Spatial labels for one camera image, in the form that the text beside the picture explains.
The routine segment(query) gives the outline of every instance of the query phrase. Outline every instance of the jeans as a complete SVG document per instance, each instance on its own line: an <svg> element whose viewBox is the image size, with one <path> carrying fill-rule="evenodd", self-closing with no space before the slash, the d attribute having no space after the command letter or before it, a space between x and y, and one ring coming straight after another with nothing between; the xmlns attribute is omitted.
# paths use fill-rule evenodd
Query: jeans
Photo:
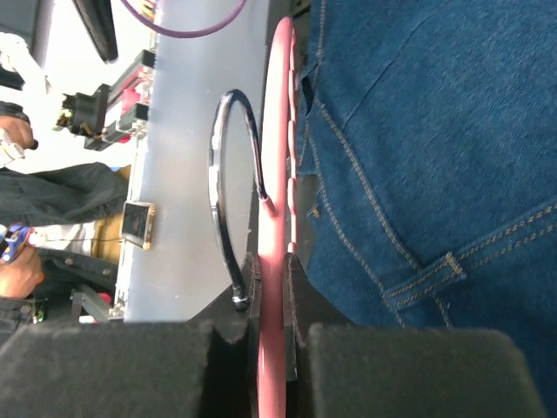
<svg viewBox="0 0 557 418"><path fill-rule="evenodd" d="M557 2L314 0L307 275L379 327L486 327L557 416Z"/></svg>

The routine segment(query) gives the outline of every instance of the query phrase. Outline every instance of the person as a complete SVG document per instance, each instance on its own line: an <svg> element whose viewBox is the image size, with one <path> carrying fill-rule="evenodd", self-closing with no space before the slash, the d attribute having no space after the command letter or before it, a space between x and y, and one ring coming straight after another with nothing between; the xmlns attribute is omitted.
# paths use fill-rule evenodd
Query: person
<svg viewBox="0 0 557 418"><path fill-rule="evenodd" d="M24 149L33 144L19 118L0 116L0 129ZM129 175L129 167L113 172L99 163L32 174L0 169L0 225L32 226L47 238L9 265L0 262L0 343L44 309L52 319L69 318L79 284L114 294Z"/></svg>
<svg viewBox="0 0 557 418"><path fill-rule="evenodd" d="M309 281L355 323L484 327L557 416L557 3L312 1Z"/></svg>

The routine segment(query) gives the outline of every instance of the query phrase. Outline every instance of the white floor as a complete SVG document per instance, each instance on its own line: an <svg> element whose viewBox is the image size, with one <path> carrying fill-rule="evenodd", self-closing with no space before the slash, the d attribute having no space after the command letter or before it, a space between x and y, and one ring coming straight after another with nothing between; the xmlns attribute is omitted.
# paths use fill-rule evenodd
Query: white floor
<svg viewBox="0 0 557 418"><path fill-rule="evenodd" d="M112 84L133 58L148 45L149 32L137 22L118 1L112 2L117 32L119 60L104 64L98 57L71 0L54 0L52 13L39 51L42 66L57 90L73 94L77 91L91 94L102 84ZM24 103L24 93L0 87L0 100ZM39 149L26 153L26 159L10 164L9 168L21 172L53 170L68 165L101 161L112 167L131 162L133 147L116 144L103 152L90 152L83 148L83 140L67 131L54 132L41 126L40 115L29 114L34 126Z"/></svg>

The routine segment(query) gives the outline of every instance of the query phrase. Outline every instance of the purple wire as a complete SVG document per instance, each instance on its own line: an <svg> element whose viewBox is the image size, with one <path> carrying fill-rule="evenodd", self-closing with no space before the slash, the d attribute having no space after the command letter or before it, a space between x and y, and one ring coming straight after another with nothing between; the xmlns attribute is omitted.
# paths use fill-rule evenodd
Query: purple wire
<svg viewBox="0 0 557 418"><path fill-rule="evenodd" d="M133 8L128 0L120 0L124 7L142 24L147 26L149 29L160 33L161 35L165 35L166 37L175 37L177 39L192 39L194 37L206 37L207 35L211 35L212 33L218 32L219 30L223 29L224 27L228 26L239 14L240 11L245 6L247 0L240 0L236 8L232 11L232 13L222 20L221 22L214 24L213 26L209 26L208 28L202 30L172 30L166 29L150 22L148 19L141 16L141 14Z"/></svg>

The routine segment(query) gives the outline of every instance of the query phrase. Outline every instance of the purple cable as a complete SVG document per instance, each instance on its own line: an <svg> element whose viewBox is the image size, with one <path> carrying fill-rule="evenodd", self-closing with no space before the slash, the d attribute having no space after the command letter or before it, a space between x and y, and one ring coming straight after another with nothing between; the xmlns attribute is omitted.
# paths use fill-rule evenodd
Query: purple cable
<svg viewBox="0 0 557 418"><path fill-rule="evenodd" d="M212 33L218 32L219 30L223 29L224 27L228 26L239 14L240 11L245 6L247 0L240 0L236 8L232 11L232 13L225 18L223 21L214 24L213 26L209 26L208 28L202 30L172 30L166 29L150 22L148 19L141 16L141 14L133 8L128 0L120 0L124 7L142 24L147 26L149 29L160 33L161 35L165 35L166 37L175 37L177 39L192 39L194 37L206 37L207 35L211 35Z"/></svg>

